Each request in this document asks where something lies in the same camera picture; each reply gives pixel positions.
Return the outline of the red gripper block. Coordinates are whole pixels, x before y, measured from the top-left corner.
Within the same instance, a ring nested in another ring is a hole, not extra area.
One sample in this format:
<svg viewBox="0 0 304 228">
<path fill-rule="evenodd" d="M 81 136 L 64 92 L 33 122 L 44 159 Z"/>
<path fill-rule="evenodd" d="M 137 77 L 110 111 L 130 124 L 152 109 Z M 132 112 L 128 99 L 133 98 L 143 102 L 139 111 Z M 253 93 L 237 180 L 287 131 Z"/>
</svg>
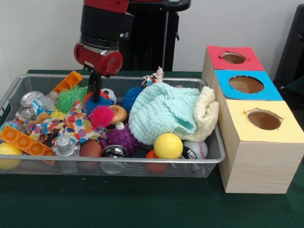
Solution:
<svg viewBox="0 0 304 228">
<path fill-rule="evenodd" d="M 94 92 L 94 102 L 100 100 L 102 86 L 101 76 L 114 76 L 123 65 L 123 56 L 117 50 L 100 50 L 93 47 L 76 44 L 74 47 L 76 61 L 93 71 L 88 81 L 88 92 Z"/>
</svg>

